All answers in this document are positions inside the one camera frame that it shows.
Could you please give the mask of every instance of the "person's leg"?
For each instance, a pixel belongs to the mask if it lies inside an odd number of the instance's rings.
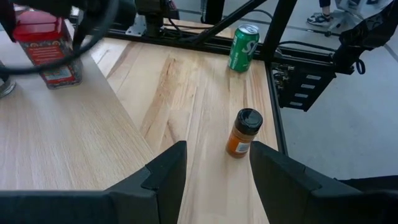
[[[319,6],[322,8],[322,13],[314,13],[307,19],[307,22],[316,26],[329,26],[331,21],[330,0],[319,0]]]

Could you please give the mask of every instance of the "floor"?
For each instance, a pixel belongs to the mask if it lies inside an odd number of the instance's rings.
[[[200,21],[200,0],[175,2],[183,11],[182,19]],[[224,15],[244,2],[226,0]],[[268,0],[259,9],[273,14],[276,5],[277,0]],[[317,33],[324,29],[305,22],[319,10],[317,0],[298,0],[282,40],[337,48],[340,45],[337,36],[325,37]],[[234,26],[247,22],[256,24],[264,38],[270,19],[257,13],[246,15],[245,21]],[[347,27],[342,26],[335,33],[344,29]],[[338,74],[308,112],[281,109],[289,156],[337,179],[398,174],[395,147],[398,145],[398,104],[394,103],[398,96],[398,75],[394,72],[398,69],[397,54],[398,34],[385,47],[362,55],[366,74]]]

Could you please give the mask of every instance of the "orange spice jar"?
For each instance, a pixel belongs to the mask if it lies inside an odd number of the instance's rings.
[[[250,108],[241,109],[229,135],[226,151],[235,158],[244,157],[261,125],[262,116],[258,111]]]

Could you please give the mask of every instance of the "green soda can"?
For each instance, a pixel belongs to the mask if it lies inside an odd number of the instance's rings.
[[[230,69],[237,72],[249,70],[259,39],[260,33],[257,26],[244,24],[236,29],[229,53],[228,66]]]

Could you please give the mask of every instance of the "wooden tabletop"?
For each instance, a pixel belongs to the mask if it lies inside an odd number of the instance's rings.
[[[27,63],[5,36],[0,60]],[[105,189],[187,140],[178,222],[267,223],[249,157],[224,151],[245,107],[263,115],[257,140],[277,150],[262,62],[236,73],[228,56],[116,39],[91,55],[103,75],[84,58],[80,86],[48,90],[38,75],[14,77],[16,90],[0,100],[0,189]]]
[[[257,140],[277,150],[263,62],[236,73],[227,66],[228,56],[118,39],[105,39],[91,55],[154,154],[187,140],[180,223],[267,223],[249,157],[224,152],[236,114],[245,107],[264,117]]]

